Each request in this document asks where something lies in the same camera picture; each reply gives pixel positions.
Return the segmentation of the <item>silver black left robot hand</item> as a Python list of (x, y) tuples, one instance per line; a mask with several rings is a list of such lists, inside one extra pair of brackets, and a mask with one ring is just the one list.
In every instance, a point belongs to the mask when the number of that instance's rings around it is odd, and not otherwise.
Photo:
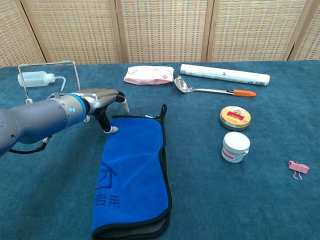
[(114, 102), (120, 103), (122, 104), (124, 113), (126, 115), (130, 113), (125, 94), (119, 90), (88, 88), (76, 91), (73, 94), (88, 102), (89, 110), (87, 115), (94, 116), (106, 134), (114, 134), (119, 130), (116, 126), (111, 125), (106, 115), (107, 107), (110, 104)]

